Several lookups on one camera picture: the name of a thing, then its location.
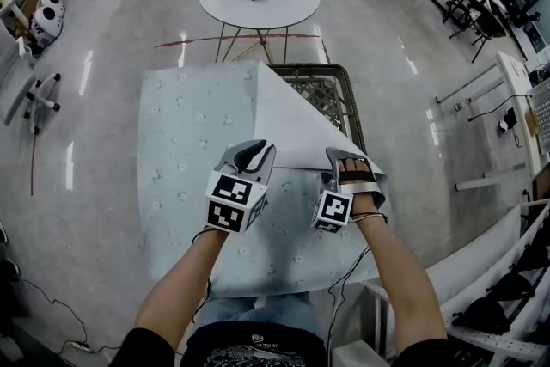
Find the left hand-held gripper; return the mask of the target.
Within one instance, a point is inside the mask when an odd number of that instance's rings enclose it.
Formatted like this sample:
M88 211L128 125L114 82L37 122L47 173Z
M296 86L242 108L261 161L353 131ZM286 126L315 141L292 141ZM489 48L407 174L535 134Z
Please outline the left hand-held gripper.
M244 234L267 204L268 182L277 155L265 139L227 149L211 171L205 193L205 225Z

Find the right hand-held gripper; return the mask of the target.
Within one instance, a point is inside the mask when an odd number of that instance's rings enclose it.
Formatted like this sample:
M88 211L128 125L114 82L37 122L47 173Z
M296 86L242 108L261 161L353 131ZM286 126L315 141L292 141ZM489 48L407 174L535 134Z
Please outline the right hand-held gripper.
M373 217L385 218L380 211L385 203L385 193L381 186L381 180L385 174L375 168L365 155L335 147L326 148L326 154L332 171L321 174L320 196L313 211L312 227L319 231L337 233L349 223L361 222ZM346 158L366 160L376 181L341 185L337 161Z

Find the person's right hand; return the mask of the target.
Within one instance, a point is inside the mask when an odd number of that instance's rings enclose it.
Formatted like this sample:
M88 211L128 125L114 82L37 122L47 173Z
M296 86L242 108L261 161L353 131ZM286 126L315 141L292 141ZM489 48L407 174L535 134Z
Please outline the person's right hand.
M339 183L341 185L376 181L376 177L366 160L346 158L338 160L337 164L339 168Z

